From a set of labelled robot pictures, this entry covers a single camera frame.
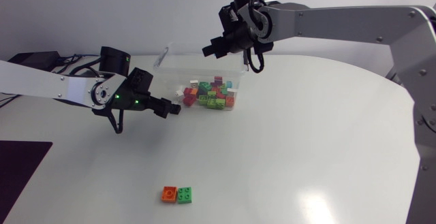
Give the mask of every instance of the orange lego brick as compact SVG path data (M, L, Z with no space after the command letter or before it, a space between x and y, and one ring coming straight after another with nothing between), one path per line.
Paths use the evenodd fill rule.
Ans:
M177 200L177 187L163 187L161 200L163 202L175 203Z
M198 89L192 89L191 95L197 96Z
M226 97L225 98L225 106L232 108L234 106L234 97Z

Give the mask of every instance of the white wall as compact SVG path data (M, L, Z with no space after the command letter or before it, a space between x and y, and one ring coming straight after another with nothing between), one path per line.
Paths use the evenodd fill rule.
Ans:
M436 0L279 0L309 7L428 5ZM0 59L18 52L99 53L112 46L130 54L156 54L166 43L221 35L220 8L231 0L0 0ZM276 42L275 54L307 54L352 63L384 75L387 48L320 39Z

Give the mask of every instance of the red lego brick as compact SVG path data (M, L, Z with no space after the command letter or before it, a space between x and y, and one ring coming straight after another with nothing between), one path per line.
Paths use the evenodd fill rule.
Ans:
M161 200L163 202L175 203L177 200L177 187L163 187Z
M185 90L183 91L183 94L184 94L185 96L187 96L187 95L190 95L191 92L192 92L192 89L191 89L191 88L185 88Z
M225 99L225 95L217 92L217 99Z
M221 88L219 87L212 87L211 91L215 91L217 94L221 92Z
M232 108L234 106L234 97L226 97L225 106L228 108Z
M196 102L197 98L193 95L188 95L183 99L183 104L186 106L192 106Z

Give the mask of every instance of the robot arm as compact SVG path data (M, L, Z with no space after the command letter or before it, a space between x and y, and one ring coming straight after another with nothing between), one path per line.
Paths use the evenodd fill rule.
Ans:
M181 110L179 105L151 96L149 87L153 75L135 68L127 76L129 59L127 53L102 47L98 60L73 69L69 75L0 61L0 92L53 98L70 105L91 108L95 115L107 117L116 133L123 131L124 110L152 109L163 118L168 113L178 114ZM97 63L100 63L100 67L99 71L95 71L96 76L76 75L80 68ZM112 109L119 110L118 123Z
M254 72L263 68L262 53L290 37L337 39L390 47L394 68L415 101L415 143L420 169L408 223L436 219L436 11L424 6L337 7L310 9L296 3L234 0L219 12L223 37L203 48L217 58L244 51ZM260 68L253 68L251 51Z

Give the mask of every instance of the white lego brick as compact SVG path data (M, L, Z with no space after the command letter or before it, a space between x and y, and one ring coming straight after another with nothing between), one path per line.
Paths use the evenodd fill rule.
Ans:
M198 89L198 80L191 80L191 88Z
M237 89L227 88L227 96L229 97L235 97L237 92Z
M183 91L176 91L176 98L181 101L183 98L185 98L185 95L183 94Z

